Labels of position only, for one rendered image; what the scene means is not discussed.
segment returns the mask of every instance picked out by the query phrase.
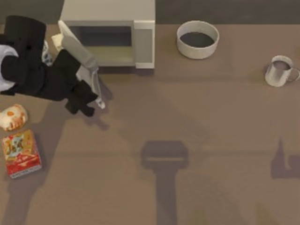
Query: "dark wall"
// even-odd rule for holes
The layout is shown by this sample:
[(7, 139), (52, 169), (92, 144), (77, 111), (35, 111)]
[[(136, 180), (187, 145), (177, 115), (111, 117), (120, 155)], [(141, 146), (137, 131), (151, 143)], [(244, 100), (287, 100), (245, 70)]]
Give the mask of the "dark wall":
[[(56, 23), (63, 0), (0, 0), (0, 23), (25, 15)], [(157, 23), (204, 20), (215, 24), (300, 23), (300, 0), (157, 0)]]

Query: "red box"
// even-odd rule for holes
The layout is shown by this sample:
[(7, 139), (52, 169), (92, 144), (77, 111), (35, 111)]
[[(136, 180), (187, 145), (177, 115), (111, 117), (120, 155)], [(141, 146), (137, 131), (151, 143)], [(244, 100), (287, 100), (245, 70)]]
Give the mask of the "red box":
[(17, 178), (42, 168), (32, 131), (26, 130), (2, 139), (7, 173)]

